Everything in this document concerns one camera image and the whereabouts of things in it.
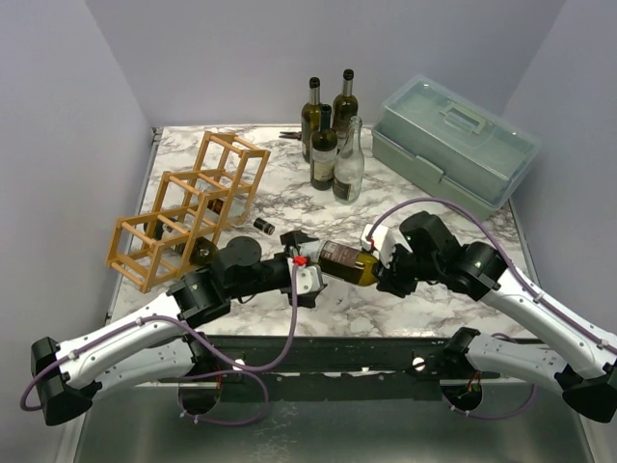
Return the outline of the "dark green wine bottle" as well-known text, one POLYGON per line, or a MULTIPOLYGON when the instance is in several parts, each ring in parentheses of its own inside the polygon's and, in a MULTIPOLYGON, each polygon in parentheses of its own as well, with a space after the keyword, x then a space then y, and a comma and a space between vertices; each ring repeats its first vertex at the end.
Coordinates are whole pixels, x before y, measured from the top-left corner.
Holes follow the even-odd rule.
POLYGON ((318 129, 310 140, 310 184, 319 191, 331 188, 337 154, 337 134, 331 128, 332 107, 322 104, 318 129))
MULTIPOLYGON (((153 237, 156 240, 166 239, 176 236, 178 230, 170 226, 166 222, 156 221, 153 237)), ((203 267, 215 257, 218 252, 217 246, 204 236, 200 236, 195 240, 191 254, 189 256, 189 264, 197 267, 203 267)))
POLYGON ((300 246, 300 254, 317 263, 329 276, 356 286, 373 286, 373 267, 378 260, 371 254, 331 240, 317 240, 300 246))

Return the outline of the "clear glass bottle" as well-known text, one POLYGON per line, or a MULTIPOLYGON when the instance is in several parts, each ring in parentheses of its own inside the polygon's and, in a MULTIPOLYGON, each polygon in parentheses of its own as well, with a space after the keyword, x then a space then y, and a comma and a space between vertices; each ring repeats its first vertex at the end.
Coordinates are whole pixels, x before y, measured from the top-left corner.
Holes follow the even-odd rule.
POLYGON ((351 204, 362 190, 364 155, 361 144, 362 119, 354 116, 350 120, 347 141, 338 153, 334 167, 333 194, 337 201, 351 204))

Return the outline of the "clear square liquor bottle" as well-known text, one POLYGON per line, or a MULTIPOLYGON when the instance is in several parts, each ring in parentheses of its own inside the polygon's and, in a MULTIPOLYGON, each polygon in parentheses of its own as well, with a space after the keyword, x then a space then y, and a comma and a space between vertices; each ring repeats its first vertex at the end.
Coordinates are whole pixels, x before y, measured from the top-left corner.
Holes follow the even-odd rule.
POLYGON ((217 241, 223 231, 242 226, 254 215, 259 181, 259 176, 244 179, 225 169, 198 170, 188 180, 193 191, 187 193, 187 216, 201 236, 217 241))

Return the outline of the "wooden wine rack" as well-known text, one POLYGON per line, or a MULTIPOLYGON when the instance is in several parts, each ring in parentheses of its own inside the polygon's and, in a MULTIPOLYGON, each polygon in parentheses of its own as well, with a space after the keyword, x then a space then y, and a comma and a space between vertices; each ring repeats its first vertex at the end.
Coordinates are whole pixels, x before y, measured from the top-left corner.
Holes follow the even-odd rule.
POLYGON ((204 132, 192 168, 163 172, 150 210, 116 221, 107 266, 142 293, 194 269, 200 244, 247 221, 269 157, 233 132, 204 132))

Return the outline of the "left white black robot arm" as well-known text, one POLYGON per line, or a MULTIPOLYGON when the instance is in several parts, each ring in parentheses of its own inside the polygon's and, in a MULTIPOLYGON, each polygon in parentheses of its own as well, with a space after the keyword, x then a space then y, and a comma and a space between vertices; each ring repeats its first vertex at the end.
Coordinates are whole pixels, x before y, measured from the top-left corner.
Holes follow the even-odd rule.
POLYGON ((81 416, 96 398, 118 386, 185 375, 202 381, 213 371, 213 357, 229 365, 231 373, 256 375, 277 366, 289 342, 273 361, 253 367, 225 355, 198 329, 227 315, 232 301, 272 290, 285 294, 294 310, 314 307, 325 286, 317 263, 323 241, 292 231, 282 235, 281 243, 282 252, 264 259, 255 239, 235 237, 211 252, 205 266, 136 312, 73 340, 34 342, 33 380, 26 390, 37 393, 36 408, 45 423, 54 426, 81 416))

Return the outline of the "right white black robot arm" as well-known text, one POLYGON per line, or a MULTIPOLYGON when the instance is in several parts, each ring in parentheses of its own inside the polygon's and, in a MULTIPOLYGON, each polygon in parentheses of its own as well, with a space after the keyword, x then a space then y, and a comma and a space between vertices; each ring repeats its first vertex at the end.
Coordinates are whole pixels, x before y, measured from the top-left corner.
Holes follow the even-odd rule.
POLYGON ((443 352, 452 376, 494 372, 561 394, 573 410, 608 423, 616 413, 616 336, 544 292, 495 244, 461 245, 436 215, 425 211, 396 230, 368 225, 362 247, 377 255, 378 288, 399 297, 420 282, 496 309, 522 325, 541 346, 498 340, 462 328, 443 352))

